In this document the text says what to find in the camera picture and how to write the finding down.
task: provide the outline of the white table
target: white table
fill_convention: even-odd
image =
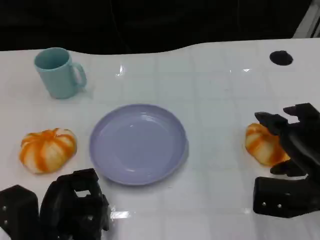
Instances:
[[[269,54],[277,50],[288,51],[294,62],[273,64]],[[89,137],[102,116],[125,104],[156,104],[181,120],[189,158],[172,176],[150,186],[125,187],[100,176],[114,212],[103,239],[320,238],[320,212],[281,219],[252,211],[254,179],[270,174],[244,149],[254,112],[284,114],[283,107],[304,102],[320,110],[317,38],[205,43],[156,54],[72,52],[88,85],[67,100],[49,97],[33,66],[38,52],[0,52],[1,190],[19,184],[41,203],[58,176],[93,166]],[[22,137],[56,127],[75,133],[77,154],[56,173],[29,173],[18,160]]]

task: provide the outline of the black object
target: black object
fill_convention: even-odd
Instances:
[[[100,240],[108,231],[108,201],[93,168],[62,175],[42,201],[19,185],[0,191],[0,227],[12,240]],[[88,191],[80,197],[77,192]]]
[[[0,191],[0,227],[12,240],[42,240],[37,196],[19,185]]]
[[[49,186],[40,209],[46,240],[100,240],[107,231],[108,201],[93,168],[58,177]],[[89,191],[84,197],[76,192]]]
[[[253,192],[253,210],[257,214],[292,218],[320,210],[320,113],[310,104],[286,107],[283,111],[297,116],[300,122],[267,112],[255,117],[273,134],[290,160],[279,163],[270,172],[289,177],[305,176],[301,180],[257,177]]]
[[[274,51],[270,54],[270,60],[274,64],[280,65],[280,66],[288,66],[292,64],[294,59],[292,56],[287,53],[287,51]]]

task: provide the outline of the light blue mug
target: light blue mug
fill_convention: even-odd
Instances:
[[[51,47],[41,51],[35,57],[34,65],[45,88],[55,99],[70,98],[87,84],[83,67],[72,62],[69,52],[63,48]],[[74,68],[79,71],[79,83]]]

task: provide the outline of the plate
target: plate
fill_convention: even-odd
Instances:
[[[187,158],[188,141],[181,122],[149,104],[126,105],[108,113],[90,137],[97,171],[124,185],[159,181]]]

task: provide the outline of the plate rim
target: plate rim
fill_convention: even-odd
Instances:
[[[100,167],[98,166],[98,164],[96,163],[96,161],[94,160],[94,157],[93,157],[93,142],[94,142],[94,138],[96,136],[96,132],[98,131],[97,128],[98,126],[100,126],[102,124],[102,122],[104,122],[104,120],[106,118],[108,118],[110,115],[112,114],[115,114],[116,112],[118,112],[119,110],[122,110],[122,109],[125,109],[125,108],[130,108],[130,107],[143,107],[143,106],[146,106],[148,108],[158,108],[158,109],[161,109],[162,111],[165,111],[167,112],[169,115],[171,115],[173,117],[173,119],[177,122],[177,124],[179,125],[179,128],[181,130],[181,133],[182,133],[182,139],[184,141],[184,147],[183,147],[183,151],[182,151],[182,154],[179,158],[179,160],[177,160],[177,164],[172,167],[169,171],[167,171],[164,175],[158,177],[158,178],[155,178],[153,180],[147,180],[147,181],[142,181],[142,182],[135,182],[135,183],[132,183],[132,182],[125,182],[125,181],[121,181],[121,180],[117,180],[117,179],[113,179],[112,177],[108,177],[106,176],[102,170],[100,170]],[[96,124],[95,126],[93,127],[93,130],[91,132],[91,135],[90,135],[90,139],[89,139],[89,155],[90,155],[90,160],[94,166],[94,168],[97,170],[98,173],[102,174],[105,178],[115,182],[115,183],[118,183],[118,184],[121,184],[121,185],[127,185],[127,186],[144,186],[144,185],[149,185],[149,184],[153,184],[155,182],[158,182],[158,181],[161,181],[165,178],[167,178],[169,175],[171,175],[174,171],[176,171],[184,162],[187,161],[187,158],[188,158],[188,155],[189,155],[189,141],[188,141],[188,138],[187,138],[187,133],[186,133],[186,130],[183,126],[183,124],[181,123],[181,121],[169,110],[163,108],[163,107],[160,107],[158,105],[155,105],[155,104],[147,104],[147,103],[134,103],[134,104],[126,104],[126,105],[122,105],[122,106],[119,106],[117,108],[115,108],[114,110],[108,112],[107,114],[105,114]]]

